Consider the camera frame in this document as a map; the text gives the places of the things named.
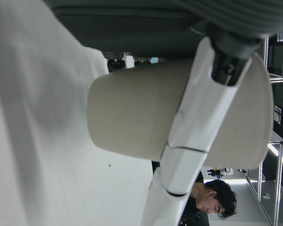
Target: dark curly hair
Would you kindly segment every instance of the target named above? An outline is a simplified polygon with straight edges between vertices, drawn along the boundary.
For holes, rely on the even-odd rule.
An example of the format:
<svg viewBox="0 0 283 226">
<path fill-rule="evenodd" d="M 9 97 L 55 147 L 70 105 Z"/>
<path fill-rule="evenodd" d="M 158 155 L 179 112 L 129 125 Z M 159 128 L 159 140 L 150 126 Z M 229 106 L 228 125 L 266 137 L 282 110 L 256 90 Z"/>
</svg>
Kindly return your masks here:
<svg viewBox="0 0 283 226">
<path fill-rule="evenodd" d="M 225 208 L 223 213 L 218 214 L 221 219 L 227 219 L 237 213 L 237 194 L 231 190 L 229 184 L 222 180 L 213 180 L 206 182 L 205 185 L 217 193 L 214 199 Z"/>
</svg>

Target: fluorescent light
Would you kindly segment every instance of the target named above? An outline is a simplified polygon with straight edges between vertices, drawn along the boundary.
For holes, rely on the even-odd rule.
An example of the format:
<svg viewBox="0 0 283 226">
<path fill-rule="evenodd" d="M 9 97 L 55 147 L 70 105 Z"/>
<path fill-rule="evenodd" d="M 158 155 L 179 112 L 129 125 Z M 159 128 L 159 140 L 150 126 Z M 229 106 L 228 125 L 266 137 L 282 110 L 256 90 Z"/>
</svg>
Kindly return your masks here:
<svg viewBox="0 0 283 226">
<path fill-rule="evenodd" d="M 273 146 L 272 143 L 269 143 L 267 147 L 275 154 L 275 156 L 279 156 L 279 151 Z"/>
</svg>

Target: man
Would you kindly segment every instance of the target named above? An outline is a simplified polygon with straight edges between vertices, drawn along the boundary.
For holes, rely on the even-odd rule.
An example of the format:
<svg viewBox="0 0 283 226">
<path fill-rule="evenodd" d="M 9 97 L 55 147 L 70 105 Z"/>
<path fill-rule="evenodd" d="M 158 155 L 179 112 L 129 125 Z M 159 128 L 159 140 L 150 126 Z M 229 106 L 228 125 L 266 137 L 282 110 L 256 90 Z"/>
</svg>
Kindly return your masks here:
<svg viewBox="0 0 283 226">
<path fill-rule="evenodd" d="M 237 213 L 236 204 L 236 193 L 227 183 L 213 180 L 204 184 L 200 172 L 183 211 L 181 225 L 197 225 L 202 221 L 203 211 L 217 213 L 221 219 L 226 219 Z"/>
</svg>

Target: black shirt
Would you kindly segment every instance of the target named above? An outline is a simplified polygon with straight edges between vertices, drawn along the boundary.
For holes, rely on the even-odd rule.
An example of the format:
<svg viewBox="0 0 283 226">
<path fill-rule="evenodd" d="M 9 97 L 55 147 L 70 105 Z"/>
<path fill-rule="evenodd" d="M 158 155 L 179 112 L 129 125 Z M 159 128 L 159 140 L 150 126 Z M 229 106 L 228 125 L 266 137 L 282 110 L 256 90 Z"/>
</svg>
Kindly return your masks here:
<svg viewBox="0 0 283 226">
<path fill-rule="evenodd" d="M 203 175 L 201 172 L 199 172 L 195 182 L 203 183 Z M 182 226 L 209 226 L 207 212 L 197 209 L 196 200 L 192 197 L 189 197 L 181 219 L 183 222 L 183 224 L 181 224 Z"/>
</svg>

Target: white surface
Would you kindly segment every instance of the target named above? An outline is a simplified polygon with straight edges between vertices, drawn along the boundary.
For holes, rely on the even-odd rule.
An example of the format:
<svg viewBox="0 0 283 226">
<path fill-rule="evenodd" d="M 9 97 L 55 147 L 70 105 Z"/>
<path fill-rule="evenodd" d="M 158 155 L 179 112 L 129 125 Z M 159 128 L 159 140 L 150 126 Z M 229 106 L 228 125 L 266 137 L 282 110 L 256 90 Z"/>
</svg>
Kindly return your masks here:
<svg viewBox="0 0 283 226">
<path fill-rule="evenodd" d="M 150 161 L 99 150 L 88 134 L 87 92 L 106 72 L 40 0 L 0 0 L 0 226 L 141 220 Z"/>
<path fill-rule="evenodd" d="M 198 46 L 190 79 L 169 133 L 171 148 L 210 151 L 251 63 L 250 59 L 235 86 L 225 86 L 211 77 L 214 57 L 215 52 L 206 37 Z"/>
<path fill-rule="evenodd" d="M 177 226 L 190 193 L 175 197 L 162 186 L 161 168 L 157 168 L 147 197 L 141 226 Z"/>
<path fill-rule="evenodd" d="M 162 186 L 174 194 L 190 193 L 206 157 L 207 153 L 166 145 L 160 161 Z"/>
</svg>

